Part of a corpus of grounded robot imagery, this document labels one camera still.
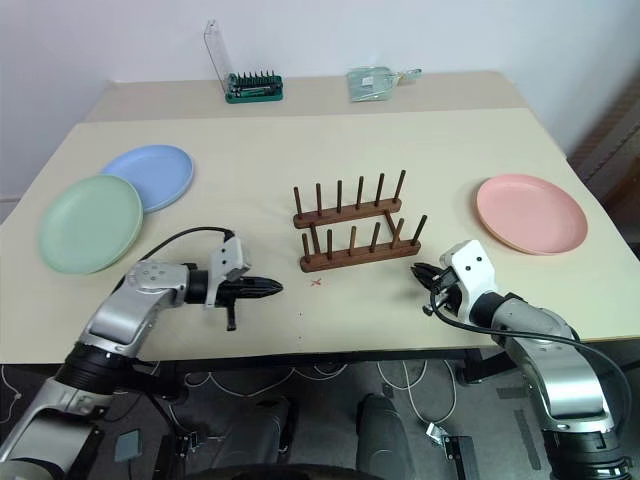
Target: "pink plate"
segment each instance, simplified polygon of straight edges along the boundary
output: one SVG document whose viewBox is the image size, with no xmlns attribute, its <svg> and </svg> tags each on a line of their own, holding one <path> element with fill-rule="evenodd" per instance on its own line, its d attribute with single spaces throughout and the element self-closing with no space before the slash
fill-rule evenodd
<svg viewBox="0 0 640 480">
<path fill-rule="evenodd" d="M 476 205 L 483 225 L 521 252 L 568 252 L 587 236 L 587 218 L 580 205 L 564 190 L 541 178 L 491 178 L 478 190 Z"/>
</svg>

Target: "white wall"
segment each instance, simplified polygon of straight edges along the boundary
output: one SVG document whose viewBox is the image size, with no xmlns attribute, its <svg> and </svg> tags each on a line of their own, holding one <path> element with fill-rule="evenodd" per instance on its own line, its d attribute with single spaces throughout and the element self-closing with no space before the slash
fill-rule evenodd
<svg viewBox="0 0 640 480">
<path fill-rule="evenodd" d="M 211 78 L 208 18 L 238 70 L 500 70 L 566 152 L 640 66 L 637 0 L 0 0 L 0 195 L 27 188 L 108 80 Z"/>
</svg>

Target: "beige tabletop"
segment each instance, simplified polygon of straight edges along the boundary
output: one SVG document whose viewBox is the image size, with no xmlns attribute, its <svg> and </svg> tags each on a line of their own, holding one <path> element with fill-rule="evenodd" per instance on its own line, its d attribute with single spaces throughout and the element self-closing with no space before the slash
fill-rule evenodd
<svg viewBox="0 0 640 480">
<path fill-rule="evenodd" d="M 78 124 L 0 227 L 0 362 L 62 361 L 136 259 L 173 233 L 198 225 L 234 229 L 251 250 L 250 274 L 277 279 L 285 289 L 262 300 L 239 300 L 235 332 L 225 331 L 223 309 L 164 311 L 143 348 L 144 359 L 489 345 L 486 336 L 426 317 L 425 290 L 409 271 L 413 262 L 435 263 L 470 238 L 487 249 L 503 293 L 516 292 L 559 313 L 585 339 L 640 336 L 640 263 L 531 112 L 507 107 Z M 187 193 L 147 215 L 140 237 L 115 265 L 87 276 L 50 270 L 38 254 L 36 232 L 51 201 L 115 156 L 158 143 L 192 156 L 195 176 Z M 403 168 L 403 205 L 394 218 L 405 218 L 408 235 L 420 215 L 429 215 L 419 254 L 302 273 L 292 187 L 300 187 L 303 208 L 311 209 L 316 182 L 329 206 L 336 180 L 344 182 L 347 203 L 364 175 L 365 196 L 372 199 L 377 176 L 385 172 L 384 194 L 392 196 Z M 585 242 L 567 254 L 537 257 L 494 239 L 476 218 L 473 200 L 484 180 L 502 173 L 537 175 L 565 189 L 587 215 Z M 374 220 L 356 224 L 358 243 L 365 244 Z M 349 226 L 333 227 L 335 249 L 347 246 Z M 325 232 L 323 227 L 322 245 Z M 388 239 L 383 229 L 381 241 Z M 216 234 L 194 234 L 157 258 L 205 267 L 208 252 L 220 242 Z"/>
</svg>

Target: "green plate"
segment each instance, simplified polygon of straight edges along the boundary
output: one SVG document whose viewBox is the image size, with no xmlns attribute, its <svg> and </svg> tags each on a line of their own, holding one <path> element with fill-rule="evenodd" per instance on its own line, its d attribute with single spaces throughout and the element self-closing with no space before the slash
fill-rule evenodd
<svg viewBox="0 0 640 480">
<path fill-rule="evenodd" d="M 55 199 L 40 221 L 38 247 L 58 272 L 97 272 L 124 255 L 141 225 L 136 189 L 121 178 L 97 175 Z"/>
</svg>

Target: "gray carpet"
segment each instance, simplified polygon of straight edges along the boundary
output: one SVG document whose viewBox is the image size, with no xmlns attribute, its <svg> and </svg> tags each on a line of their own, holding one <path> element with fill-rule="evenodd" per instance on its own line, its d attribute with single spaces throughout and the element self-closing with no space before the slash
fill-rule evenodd
<svg viewBox="0 0 640 480">
<path fill-rule="evenodd" d="M 630 355 L 637 359 L 637 344 Z M 611 353 L 616 360 L 626 361 L 625 349 L 613 347 Z M 421 361 L 407 362 L 412 378 L 420 372 Z M 399 385 L 405 383 L 400 362 L 384 362 L 383 368 L 388 378 Z M 308 375 L 319 376 L 312 368 L 301 368 Z M 238 392 L 251 392 L 272 384 L 287 375 L 288 369 L 243 370 L 217 372 L 216 379 L 223 385 Z M 24 393 L 18 402 L 11 422 L 0 425 L 0 438 L 26 407 L 28 399 L 35 394 L 43 377 L 25 374 L 15 369 L 6 369 L 7 379 Z M 640 370 L 629 373 L 635 396 L 640 395 Z M 197 382 L 204 378 L 194 374 L 189 380 Z M 610 382 L 605 383 L 609 390 Z M 292 398 L 300 408 L 295 440 L 290 452 L 292 463 L 330 464 L 354 467 L 357 435 L 355 418 L 357 403 L 367 393 L 382 393 L 383 381 L 375 363 L 359 363 L 349 366 L 333 380 L 314 382 L 298 375 L 253 399 L 243 399 L 222 392 L 211 382 L 190 389 L 190 396 L 183 405 L 175 406 L 179 421 L 185 427 L 204 428 L 210 436 L 225 431 L 230 418 L 244 405 L 258 399 L 284 395 Z M 444 426 L 453 435 L 473 437 L 476 455 L 483 479 L 547 480 L 549 466 L 544 453 L 542 437 L 529 401 L 524 397 L 521 377 L 510 373 L 495 377 L 482 384 L 458 386 L 458 405 L 455 413 Z M 413 389 L 415 402 L 427 418 L 441 416 L 449 408 L 452 400 L 451 382 L 442 361 L 431 360 L 423 381 Z M 611 397 L 616 407 L 616 392 L 611 388 Z M 12 398 L 11 392 L 2 387 L 0 419 L 5 418 Z M 119 395 L 108 412 L 107 419 L 125 412 L 137 395 Z M 399 411 L 409 437 L 418 476 L 421 479 L 456 478 L 453 463 L 446 460 L 444 453 L 435 447 L 425 435 L 425 427 L 413 413 L 408 395 L 404 391 L 394 391 L 393 401 Z M 635 464 L 640 464 L 640 418 L 638 403 L 635 402 L 632 418 L 622 438 L 625 451 L 632 456 Z M 98 459 L 89 478 L 92 480 L 126 478 L 126 465 L 113 461 L 114 446 L 118 435 L 133 429 L 142 434 L 143 455 L 132 463 L 133 477 L 150 479 L 156 460 L 156 452 L 161 436 L 167 428 L 146 398 L 142 398 L 132 413 L 117 423 L 99 422 L 106 436 Z M 187 472 L 207 468 L 215 458 L 218 441 L 209 440 L 190 453 L 186 459 Z"/>
</svg>

